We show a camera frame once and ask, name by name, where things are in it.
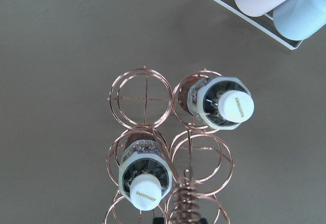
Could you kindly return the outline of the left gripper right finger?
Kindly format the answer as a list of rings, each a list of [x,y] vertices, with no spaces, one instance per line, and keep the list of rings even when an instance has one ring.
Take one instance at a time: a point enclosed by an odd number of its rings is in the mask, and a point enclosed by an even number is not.
[[[208,224],[208,221],[205,218],[198,218],[196,220],[196,223],[198,223],[198,224]]]

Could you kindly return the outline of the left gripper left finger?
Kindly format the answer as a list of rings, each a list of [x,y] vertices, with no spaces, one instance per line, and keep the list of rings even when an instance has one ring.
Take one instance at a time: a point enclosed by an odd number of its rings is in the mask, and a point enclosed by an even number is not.
[[[152,220],[152,224],[165,224],[165,218],[164,217],[155,217]]]

